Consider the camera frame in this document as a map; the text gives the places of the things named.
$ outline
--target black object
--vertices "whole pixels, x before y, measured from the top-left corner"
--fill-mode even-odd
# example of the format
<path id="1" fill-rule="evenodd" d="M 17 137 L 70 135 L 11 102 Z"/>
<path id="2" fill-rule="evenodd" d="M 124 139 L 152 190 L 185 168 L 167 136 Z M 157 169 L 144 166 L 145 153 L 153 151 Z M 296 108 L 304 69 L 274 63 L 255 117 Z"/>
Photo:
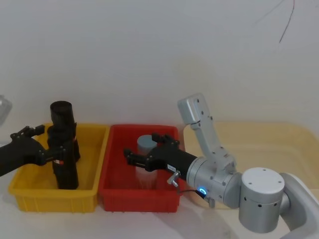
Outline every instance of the black object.
<path id="1" fill-rule="evenodd" d="M 63 149 L 48 149 L 33 139 L 35 135 L 44 133 L 44 125 L 36 128 L 24 127 L 10 135 L 12 142 L 0 147 L 0 176 L 3 176 L 25 164 L 42 166 L 54 158 L 64 158 Z"/>
<path id="2" fill-rule="evenodd" d="M 183 191 L 177 191 L 178 194 L 182 194 L 182 193 L 188 193 L 188 192 L 193 192 L 196 193 L 198 196 L 200 196 L 202 199 L 205 199 L 206 194 L 203 194 L 202 192 L 195 190 L 195 189 L 187 189 L 187 190 L 183 190 Z"/>
<path id="3" fill-rule="evenodd" d="M 72 140 L 73 140 L 73 147 L 74 147 L 74 159 L 75 162 L 79 160 L 80 151 L 79 151 L 79 143 L 76 139 L 76 122 L 74 122 L 74 116 L 73 116 L 73 110 L 72 110 L 72 104 L 67 101 L 56 101 L 51 104 L 51 119 L 53 122 L 53 125 L 56 129 L 62 129 L 62 130 L 70 130 L 72 132 Z M 66 135 L 60 134 L 61 137 L 64 139 Z M 59 139 L 58 137 L 54 137 L 54 139 L 57 139 L 58 141 L 61 141 L 62 139 Z"/>
<path id="4" fill-rule="evenodd" d="M 71 103 L 57 101 L 51 104 L 53 126 L 49 127 L 49 148 L 63 148 L 64 159 L 52 162 L 53 172 L 59 189 L 76 189 L 79 185 L 76 162 L 80 158 L 79 145 L 76 139 L 76 123 L 74 122 Z"/>
<path id="5" fill-rule="evenodd" d="M 146 156 L 134 154 L 125 149 L 124 156 L 129 165 L 144 168 L 148 172 L 166 169 L 170 172 L 180 171 L 180 178 L 186 180 L 187 172 L 196 156 L 178 148 L 179 141 L 169 135 L 152 134 L 152 140 L 159 143 Z"/>
<path id="6" fill-rule="evenodd" d="M 74 159 L 73 132 L 70 128 L 49 127 L 48 146 L 51 150 L 63 150 L 63 157 L 52 161 L 53 172 L 59 189 L 76 189 L 79 186 Z"/>

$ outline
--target gray lid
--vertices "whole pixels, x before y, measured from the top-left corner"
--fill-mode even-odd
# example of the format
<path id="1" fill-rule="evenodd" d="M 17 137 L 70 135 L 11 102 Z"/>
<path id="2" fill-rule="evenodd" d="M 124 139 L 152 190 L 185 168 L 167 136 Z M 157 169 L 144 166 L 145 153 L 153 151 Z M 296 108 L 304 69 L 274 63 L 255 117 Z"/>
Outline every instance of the gray lid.
<path id="1" fill-rule="evenodd" d="M 140 154 L 148 154 L 157 144 L 151 135 L 142 135 L 138 138 L 138 151 Z"/>

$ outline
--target blue indicator light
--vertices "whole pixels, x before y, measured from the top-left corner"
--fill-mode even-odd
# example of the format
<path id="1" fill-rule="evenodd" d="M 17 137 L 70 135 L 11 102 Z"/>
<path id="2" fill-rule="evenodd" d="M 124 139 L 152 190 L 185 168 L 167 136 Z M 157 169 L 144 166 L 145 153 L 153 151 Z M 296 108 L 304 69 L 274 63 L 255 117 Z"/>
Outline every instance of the blue indicator light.
<path id="1" fill-rule="evenodd" d="M 204 195 L 207 194 L 205 188 L 203 188 L 203 187 L 199 187 L 197 190 L 198 190 L 199 192 L 201 192 L 202 194 L 204 194 Z"/>

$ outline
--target white cylinder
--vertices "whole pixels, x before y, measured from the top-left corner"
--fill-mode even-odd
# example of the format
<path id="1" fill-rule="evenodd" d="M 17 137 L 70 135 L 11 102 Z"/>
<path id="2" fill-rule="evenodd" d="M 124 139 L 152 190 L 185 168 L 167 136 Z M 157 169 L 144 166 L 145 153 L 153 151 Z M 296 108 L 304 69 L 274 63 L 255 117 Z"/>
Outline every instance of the white cylinder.
<path id="1" fill-rule="evenodd" d="M 242 175 L 239 221 L 256 233 L 273 231 L 278 224 L 285 182 L 268 168 L 251 168 Z"/>

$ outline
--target white table surface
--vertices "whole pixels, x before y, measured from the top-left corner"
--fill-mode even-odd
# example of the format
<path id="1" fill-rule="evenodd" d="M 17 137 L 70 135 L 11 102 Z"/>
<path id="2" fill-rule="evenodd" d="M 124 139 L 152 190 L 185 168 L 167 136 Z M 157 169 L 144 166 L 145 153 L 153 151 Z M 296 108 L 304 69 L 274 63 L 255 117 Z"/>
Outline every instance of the white table surface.
<path id="1" fill-rule="evenodd" d="M 278 239 L 289 230 L 282 219 L 269 234 L 241 226 L 237 210 L 212 210 L 182 197 L 177 213 L 24 213 L 7 191 L 14 175 L 0 178 L 0 235 L 14 239 Z"/>

